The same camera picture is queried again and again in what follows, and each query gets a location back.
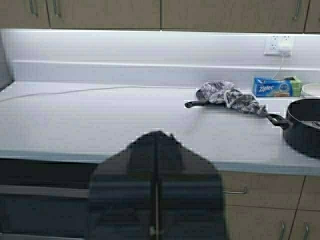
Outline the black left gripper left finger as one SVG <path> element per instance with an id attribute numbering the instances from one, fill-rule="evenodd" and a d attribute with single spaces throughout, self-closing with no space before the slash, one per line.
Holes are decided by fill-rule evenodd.
<path id="1" fill-rule="evenodd" d="M 88 190 L 89 240 L 157 240 L 159 133 L 146 133 L 100 163 Z"/>

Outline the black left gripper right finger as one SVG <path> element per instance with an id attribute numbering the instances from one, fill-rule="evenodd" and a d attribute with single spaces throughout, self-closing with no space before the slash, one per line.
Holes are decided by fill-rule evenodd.
<path id="1" fill-rule="evenodd" d="M 216 167 L 173 135 L 157 133 L 163 240 L 226 240 L 225 199 Z"/>

